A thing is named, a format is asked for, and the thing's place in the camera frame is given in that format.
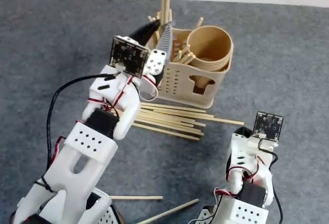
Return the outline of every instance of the hole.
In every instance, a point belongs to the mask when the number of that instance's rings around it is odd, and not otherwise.
[[[102,90],[102,89],[108,89],[109,88],[109,85],[103,85],[103,86],[99,86],[98,87],[98,90]]]
[[[77,161],[77,163],[74,165],[73,167],[73,173],[74,174],[78,174],[80,173],[84,167],[86,166],[87,162],[88,162],[89,158],[82,155],[79,160]]]

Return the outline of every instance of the red wire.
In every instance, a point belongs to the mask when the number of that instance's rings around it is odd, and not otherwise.
[[[52,159],[51,159],[51,162],[50,162],[50,165],[52,165],[52,163],[55,161],[56,159],[56,156],[58,155],[58,152],[59,152],[59,147],[60,147],[60,143],[62,141],[62,139],[66,139],[65,137],[63,136],[60,136],[57,141],[56,141],[56,144],[55,144],[55,153],[54,155],[52,156]]]
[[[120,98],[122,97],[123,95],[123,90],[124,88],[131,83],[131,81],[133,80],[133,76],[130,76],[128,78],[128,81],[126,82],[126,84],[124,85],[124,87],[122,88],[122,90],[120,91],[119,95],[115,98],[114,102],[113,102],[113,107],[115,107],[117,104],[118,104],[118,101],[120,100]]]

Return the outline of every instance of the gray carpet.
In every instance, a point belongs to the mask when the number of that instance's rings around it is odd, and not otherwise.
[[[257,110],[285,116],[273,180],[284,223],[327,223],[329,9],[172,1],[174,23],[226,29],[233,64],[211,113],[252,127]],[[0,0],[0,219],[46,166],[45,121],[63,83],[98,73],[114,34],[127,35],[159,9],[149,0]],[[65,91],[52,135],[67,135],[86,105],[91,81]],[[200,203],[155,223],[187,223],[210,191],[225,187],[226,150],[236,126],[207,122],[200,142],[131,128],[98,183],[111,195],[163,195],[163,201],[115,201],[128,223],[179,204]],[[275,202],[268,224],[279,222]]]

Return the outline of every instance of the perforated plate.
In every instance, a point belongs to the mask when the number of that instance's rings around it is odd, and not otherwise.
[[[117,221],[113,209],[111,208],[111,206],[109,206],[106,212],[104,213],[103,217],[100,218],[97,224],[120,224],[120,223]]]
[[[118,148],[111,138],[80,122],[76,123],[65,144],[104,165],[109,163]]]
[[[268,210],[258,208],[240,200],[223,197],[214,223],[220,218],[239,224],[266,224]]]

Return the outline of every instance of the pile of wooden sticks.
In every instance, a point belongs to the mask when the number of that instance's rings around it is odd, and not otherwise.
[[[141,103],[141,110],[133,126],[198,141],[204,135],[201,128],[206,126],[198,120],[244,125],[240,121],[215,118],[202,109]]]

